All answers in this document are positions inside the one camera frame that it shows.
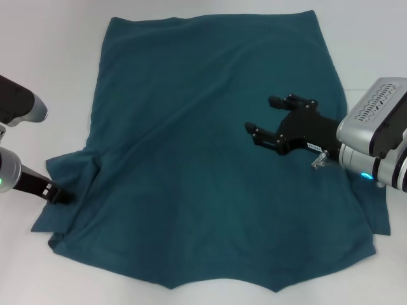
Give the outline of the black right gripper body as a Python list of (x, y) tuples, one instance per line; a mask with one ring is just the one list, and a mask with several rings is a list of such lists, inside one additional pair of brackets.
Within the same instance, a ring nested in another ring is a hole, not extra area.
[(277, 130), (287, 152), (278, 154), (286, 155), (295, 149), (307, 149), (315, 153), (327, 151), (329, 158), (338, 158), (341, 147), (336, 138), (338, 125), (339, 122), (322, 116), (318, 109), (289, 111)]

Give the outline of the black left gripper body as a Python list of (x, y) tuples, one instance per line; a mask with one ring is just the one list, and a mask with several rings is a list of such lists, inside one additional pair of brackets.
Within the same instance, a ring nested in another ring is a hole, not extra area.
[(20, 163), (12, 165), (11, 168), (12, 189), (53, 201), (53, 184), (49, 178)]

